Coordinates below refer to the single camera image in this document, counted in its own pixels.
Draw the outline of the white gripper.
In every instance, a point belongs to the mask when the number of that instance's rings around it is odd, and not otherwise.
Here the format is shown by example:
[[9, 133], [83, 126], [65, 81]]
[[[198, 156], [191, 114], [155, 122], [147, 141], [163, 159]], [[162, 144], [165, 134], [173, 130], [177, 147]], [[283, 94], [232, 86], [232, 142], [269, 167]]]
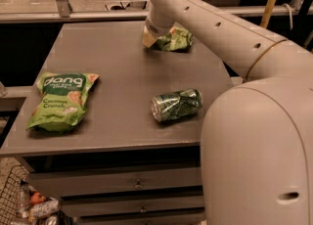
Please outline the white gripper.
[[144, 27], [142, 43], [145, 47], [152, 47], [158, 37], [165, 35], [171, 27], [174, 26], [174, 20], [167, 16], [148, 15], [146, 18], [146, 27]]

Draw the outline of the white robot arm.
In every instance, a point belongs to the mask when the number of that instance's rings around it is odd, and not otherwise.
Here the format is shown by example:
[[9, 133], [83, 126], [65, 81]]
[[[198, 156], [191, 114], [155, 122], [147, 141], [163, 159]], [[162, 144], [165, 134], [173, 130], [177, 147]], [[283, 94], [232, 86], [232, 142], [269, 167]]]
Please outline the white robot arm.
[[201, 129], [207, 225], [313, 225], [313, 54], [202, 0], [150, 0], [144, 44], [180, 23], [243, 79]]

